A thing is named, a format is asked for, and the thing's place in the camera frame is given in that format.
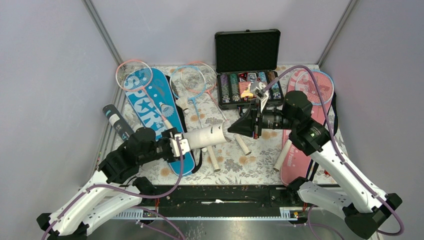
gray wall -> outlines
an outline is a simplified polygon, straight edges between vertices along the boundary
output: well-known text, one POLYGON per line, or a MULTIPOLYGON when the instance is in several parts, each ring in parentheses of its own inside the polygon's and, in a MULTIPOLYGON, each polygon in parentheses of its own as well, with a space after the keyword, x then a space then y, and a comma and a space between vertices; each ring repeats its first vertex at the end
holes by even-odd
POLYGON ((81 1, 1 1, 0 26, 0 239, 40 239, 91 174, 117 65, 81 1))
POLYGON ((94 0, 123 59, 215 63, 214 34, 279 29, 278 62, 315 63, 349 0, 94 0))
MULTIPOLYGON (((321 68, 334 79, 352 161, 403 199, 397 212, 405 234, 396 239, 422 239, 422 9, 422 0, 360 1, 321 68)), ((391 217, 382 229, 396 232, 399 227, 391 217)))

blue badminton racket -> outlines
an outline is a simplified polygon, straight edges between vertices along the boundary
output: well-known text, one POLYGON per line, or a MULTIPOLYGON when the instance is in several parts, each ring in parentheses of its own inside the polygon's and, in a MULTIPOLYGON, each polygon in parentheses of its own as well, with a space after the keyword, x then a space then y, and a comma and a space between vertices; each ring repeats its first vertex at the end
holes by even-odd
MULTIPOLYGON (((202 71, 197 66, 193 65, 179 66, 172 72, 169 84, 171 86, 172 94, 176 98, 179 99, 185 96, 188 100, 193 102, 200 127, 203 128, 198 107, 196 105, 196 98, 201 96, 206 90, 206 80, 202 71)), ((214 172, 220 171, 221 169, 218 165, 218 161, 212 147, 208 146, 206 149, 209 153, 214 172)))

open black case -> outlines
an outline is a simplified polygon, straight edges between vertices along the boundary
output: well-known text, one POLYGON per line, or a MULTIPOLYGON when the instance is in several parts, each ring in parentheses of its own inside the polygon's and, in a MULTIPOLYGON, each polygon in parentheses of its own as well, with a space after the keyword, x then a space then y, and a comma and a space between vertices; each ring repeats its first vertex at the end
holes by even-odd
MULTIPOLYGON (((266 81, 268 84, 278 76, 273 70, 277 68, 280 35, 278 29, 215 34, 216 82, 222 110, 248 106, 251 98, 242 94, 249 82, 266 81)), ((267 105, 281 106, 283 100, 278 82, 269 90, 267 105)))

black shuttlecock tube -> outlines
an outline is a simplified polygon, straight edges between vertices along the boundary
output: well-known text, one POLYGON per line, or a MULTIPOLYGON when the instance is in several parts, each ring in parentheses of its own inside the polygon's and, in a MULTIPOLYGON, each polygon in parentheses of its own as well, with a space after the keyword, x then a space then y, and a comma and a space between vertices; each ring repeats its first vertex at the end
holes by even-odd
POLYGON ((110 125, 113 126, 116 133, 124 141, 130 138, 130 135, 134 133, 134 130, 128 124, 127 121, 122 117, 118 109, 113 104, 109 104, 103 107, 103 113, 109 120, 110 125))

table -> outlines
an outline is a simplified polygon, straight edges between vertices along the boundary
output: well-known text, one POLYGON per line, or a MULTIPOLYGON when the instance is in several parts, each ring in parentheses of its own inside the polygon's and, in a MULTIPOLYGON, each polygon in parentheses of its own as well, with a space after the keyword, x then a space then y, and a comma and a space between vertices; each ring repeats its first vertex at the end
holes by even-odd
MULTIPOLYGON (((293 65, 279 65, 275 71, 280 75, 284 70, 293 65)), ((318 70, 318 65, 306 65, 310 69, 318 70)), ((161 70, 165 75, 170 75, 177 66, 154 66, 161 70)), ((280 79, 283 93, 287 91, 289 78, 292 74, 288 73, 280 79)), ((214 97, 217 96, 217 88, 211 91, 214 97)), ((215 106, 211 98, 206 94, 202 94, 196 99, 197 107, 200 113, 200 120, 204 126, 210 126, 224 121, 218 108, 215 106)), ((200 128, 198 117, 194 111, 193 104, 189 115, 185 117, 187 131, 200 128)), ((136 116, 133 108, 125 99, 122 116, 134 129, 142 127, 140 120, 136 116)), ((225 110, 225 116, 232 121, 239 118, 237 110, 225 110)), ((334 111, 330 109, 329 118, 334 120, 334 111)), ((242 150, 236 141, 226 144, 220 144, 213 147, 218 164, 221 171, 214 172, 210 159, 205 159, 203 155, 203 164, 198 172, 182 178, 180 185, 281 185, 280 172, 273 170, 273 166, 282 149, 282 130, 266 129, 262 131, 259 139, 253 139, 241 136, 252 150, 248 156, 244 156, 242 150)), ((339 130, 335 136, 337 143, 346 153, 345 144, 339 130)), ((113 150, 122 144, 119 136, 116 136, 113 150)), ((199 160, 199 154, 195 151, 196 162, 199 160)), ((178 176, 173 174, 171 168, 162 159, 152 161, 140 167, 137 174, 139 177, 147 177, 153 185, 173 185, 177 181, 178 176)), ((316 184, 336 184, 334 179, 325 174, 325 170, 320 166, 313 178, 316 184)))

